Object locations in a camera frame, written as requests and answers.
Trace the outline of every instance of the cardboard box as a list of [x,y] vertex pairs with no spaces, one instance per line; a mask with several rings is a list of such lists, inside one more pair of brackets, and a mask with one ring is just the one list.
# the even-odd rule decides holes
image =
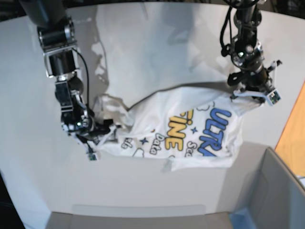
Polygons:
[[305,189],[271,148],[245,143],[229,169],[203,169],[201,182],[221,189],[206,195],[214,214],[148,218],[149,208],[130,218],[98,217],[98,208],[84,215],[52,213],[47,229],[304,229]]

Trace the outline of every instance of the table surface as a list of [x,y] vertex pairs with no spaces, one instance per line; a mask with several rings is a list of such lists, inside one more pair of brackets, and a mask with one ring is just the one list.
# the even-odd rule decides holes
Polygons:
[[[146,2],[68,10],[89,67],[91,104],[105,90],[131,106],[155,91],[183,84],[224,89],[234,71],[229,58],[220,55],[227,9]],[[247,142],[275,147],[305,78],[305,21],[262,15],[258,38],[265,64],[284,63],[276,79],[283,99],[275,107],[247,113],[243,135]],[[43,228],[51,211],[73,213],[78,205],[204,204],[200,196],[208,187],[200,183],[200,169],[165,174],[162,160],[108,154],[90,163],[83,148],[61,130],[54,80],[45,77],[35,26],[23,17],[0,23],[0,31],[0,169],[25,223]]]

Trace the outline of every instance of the wooden surface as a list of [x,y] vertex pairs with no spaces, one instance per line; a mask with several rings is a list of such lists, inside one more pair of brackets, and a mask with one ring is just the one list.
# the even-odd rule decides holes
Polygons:
[[295,174],[305,176],[304,84],[275,150]]

